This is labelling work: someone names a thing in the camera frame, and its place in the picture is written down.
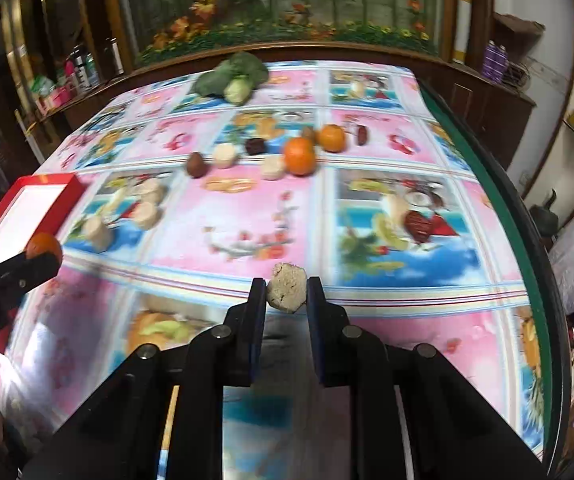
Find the flower bamboo glass panel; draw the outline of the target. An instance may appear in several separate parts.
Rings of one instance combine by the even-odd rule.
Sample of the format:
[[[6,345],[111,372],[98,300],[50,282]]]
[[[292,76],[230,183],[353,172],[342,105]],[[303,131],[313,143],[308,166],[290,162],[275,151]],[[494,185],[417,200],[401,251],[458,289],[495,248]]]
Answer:
[[[436,55],[444,0],[118,0],[139,66],[261,42],[340,41]]]

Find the green leafy vegetable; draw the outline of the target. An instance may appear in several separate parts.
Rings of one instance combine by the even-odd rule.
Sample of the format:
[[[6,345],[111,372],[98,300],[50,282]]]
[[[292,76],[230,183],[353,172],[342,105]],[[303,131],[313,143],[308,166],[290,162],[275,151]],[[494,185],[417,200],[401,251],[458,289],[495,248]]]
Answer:
[[[270,72],[265,64],[255,55],[242,51],[224,60],[213,70],[201,74],[191,91],[204,98],[219,98],[241,106],[269,79]]]

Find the small brown longan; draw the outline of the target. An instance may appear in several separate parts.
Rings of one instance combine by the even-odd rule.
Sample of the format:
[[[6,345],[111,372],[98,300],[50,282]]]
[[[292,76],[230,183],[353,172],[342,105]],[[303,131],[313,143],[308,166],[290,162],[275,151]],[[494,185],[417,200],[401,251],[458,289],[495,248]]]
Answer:
[[[301,136],[303,139],[309,140],[311,144],[316,144],[316,130],[312,127],[305,126],[301,130]]]

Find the colourful fruit print tablecloth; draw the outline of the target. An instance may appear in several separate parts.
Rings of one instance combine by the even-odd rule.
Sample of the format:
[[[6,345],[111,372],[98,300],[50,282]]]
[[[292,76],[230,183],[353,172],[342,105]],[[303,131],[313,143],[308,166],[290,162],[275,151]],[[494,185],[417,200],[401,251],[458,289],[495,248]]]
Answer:
[[[64,220],[64,263],[22,304],[0,356],[0,406],[11,433],[38,451],[93,388],[140,344],[171,349],[220,320],[254,278],[276,263],[318,276],[327,296],[389,344],[443,352],[535,457],[544,452],[545,393],[526,288],[526,253],[490,177],[446,123],[387,131],[343,128],[346,149],[316,141],[306,177],[263,180],[262,159],[281,154],[272,125],[248,134],[228,116],[198,114],[70,134],[35,174],[75,174],[86,189]],[[267,152],[249,156],[261,138]],[[212,162],[232,143],[229,168]],[[185,162],[199,152],[200,179]],[[139,183],[166,185],[162,216],[143,231],[130,220]],[[113,242],[95,252],[90,216]]]

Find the medium orange tangerine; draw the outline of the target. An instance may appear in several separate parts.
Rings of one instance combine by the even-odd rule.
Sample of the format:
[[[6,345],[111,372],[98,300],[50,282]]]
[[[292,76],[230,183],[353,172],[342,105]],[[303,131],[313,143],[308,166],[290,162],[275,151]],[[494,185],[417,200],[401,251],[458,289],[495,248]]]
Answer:
[[[346,149],[346,133],[336,124],[327,124],[320,128],[316,141],[328,153],[341,153]]]

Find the beige hexagonal cake piece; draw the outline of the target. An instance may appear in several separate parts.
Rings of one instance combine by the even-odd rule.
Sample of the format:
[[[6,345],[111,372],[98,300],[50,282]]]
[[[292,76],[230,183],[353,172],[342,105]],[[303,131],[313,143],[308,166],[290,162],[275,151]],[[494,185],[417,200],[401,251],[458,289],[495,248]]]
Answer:
[[[306,272],[291,263],[276,263],[267,285],[266,298],[271,307],[294,313],[306,301]]]

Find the purple bottles on shelf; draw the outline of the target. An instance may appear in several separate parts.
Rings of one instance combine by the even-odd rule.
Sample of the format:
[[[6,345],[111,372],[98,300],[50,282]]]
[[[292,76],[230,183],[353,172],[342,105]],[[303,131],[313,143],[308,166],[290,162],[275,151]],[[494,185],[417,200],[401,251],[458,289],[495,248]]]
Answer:
[[[490,40],[484,50],[482,76],[496,84],[501,84],[507,67],[508,56],[505,47]]]

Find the red white shallow box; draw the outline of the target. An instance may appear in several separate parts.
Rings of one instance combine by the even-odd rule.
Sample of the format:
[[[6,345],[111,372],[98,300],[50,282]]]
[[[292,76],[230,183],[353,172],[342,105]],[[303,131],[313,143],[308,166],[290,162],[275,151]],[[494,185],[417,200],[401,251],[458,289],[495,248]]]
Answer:
[[[14,182],[0,201],[0,262],[20,254],[36,233],[56,235],[85,189],[70,172]]]

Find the large orange tangerine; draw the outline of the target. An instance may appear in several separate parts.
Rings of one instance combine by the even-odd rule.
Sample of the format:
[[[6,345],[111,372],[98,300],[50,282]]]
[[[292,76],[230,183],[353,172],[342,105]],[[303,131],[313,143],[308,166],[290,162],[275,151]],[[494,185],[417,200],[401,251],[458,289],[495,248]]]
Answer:
[[[289,174],[306,177],[312,174],[317,166],[314,144],[307,138],[290,138],[282,152]]]

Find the beige cylindrical cake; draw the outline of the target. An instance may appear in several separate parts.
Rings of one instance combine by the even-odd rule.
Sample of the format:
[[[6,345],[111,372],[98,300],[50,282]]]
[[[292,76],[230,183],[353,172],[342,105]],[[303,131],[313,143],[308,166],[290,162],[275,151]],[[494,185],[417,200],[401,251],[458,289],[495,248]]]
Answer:
[[[99,216],[88,217],[82,226],[82,237],[89,242],[95,252],[104,252],[113,242],[111,229]]]

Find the beige round cake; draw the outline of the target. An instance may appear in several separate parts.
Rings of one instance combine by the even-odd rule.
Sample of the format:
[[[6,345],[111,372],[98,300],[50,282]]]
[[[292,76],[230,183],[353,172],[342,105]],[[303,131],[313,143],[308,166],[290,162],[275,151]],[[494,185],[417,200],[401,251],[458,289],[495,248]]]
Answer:
[[[143,202],[159,205],[166,195],[166,185],[157,177],[139,183],[134,192]]]
[[[162,216],[162,209],[155,203],[139,202],[135,205],[130,220],[138,229],[148,231],[156,226]]]

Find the brown round longan fruit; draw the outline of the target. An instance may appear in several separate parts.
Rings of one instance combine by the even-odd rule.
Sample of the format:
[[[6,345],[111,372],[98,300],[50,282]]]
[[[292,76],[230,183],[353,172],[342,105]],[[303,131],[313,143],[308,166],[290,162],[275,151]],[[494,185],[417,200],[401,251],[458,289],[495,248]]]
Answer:
[[[203,178],[210,170],[210,165],[199,152],[193,152],[185,162],[185,170],[189,177]]]

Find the red jujube date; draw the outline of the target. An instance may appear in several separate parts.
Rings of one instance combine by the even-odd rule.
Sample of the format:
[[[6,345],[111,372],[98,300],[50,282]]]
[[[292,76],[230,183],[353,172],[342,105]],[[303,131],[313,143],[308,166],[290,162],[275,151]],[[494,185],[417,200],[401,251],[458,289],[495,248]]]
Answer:
[[[365,145],[368,142],[368,129],[364,125],[359,125],[356,130],[356,143]]]

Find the small orange tangerine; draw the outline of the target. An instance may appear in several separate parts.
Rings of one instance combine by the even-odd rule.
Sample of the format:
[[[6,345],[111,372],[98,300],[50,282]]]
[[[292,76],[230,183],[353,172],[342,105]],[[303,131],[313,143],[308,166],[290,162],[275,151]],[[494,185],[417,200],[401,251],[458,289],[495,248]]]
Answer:
[[[25,246],[25,255],[28,259],[33,259],[43,254],[55,256],[59,263],[62,263],[63,253],[58,240],[50,233],[40,232],[34,234]]]

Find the dark brown small fruit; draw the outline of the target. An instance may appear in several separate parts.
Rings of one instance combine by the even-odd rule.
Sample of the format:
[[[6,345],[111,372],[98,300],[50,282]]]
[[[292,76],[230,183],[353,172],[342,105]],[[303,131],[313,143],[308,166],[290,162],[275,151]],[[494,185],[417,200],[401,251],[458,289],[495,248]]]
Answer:
[[[266,142],[261,138],[249,138],[244,142],[244,149],[249,156],[262,155],[267,152]]]

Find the cream round cake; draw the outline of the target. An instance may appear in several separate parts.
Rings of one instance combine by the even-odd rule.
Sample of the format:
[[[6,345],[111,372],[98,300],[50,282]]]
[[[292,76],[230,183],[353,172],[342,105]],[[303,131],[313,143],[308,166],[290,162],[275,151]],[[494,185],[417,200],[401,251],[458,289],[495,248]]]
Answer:
[[[260,174],[263,180],[276,181],[286,173],[286,163],[281,154],[267,154],[263,157]]]
[[[238,152],[232,143],[219,143],[214,146],[212,152],[212,162],[217,168],[229,168],[237,160]]]

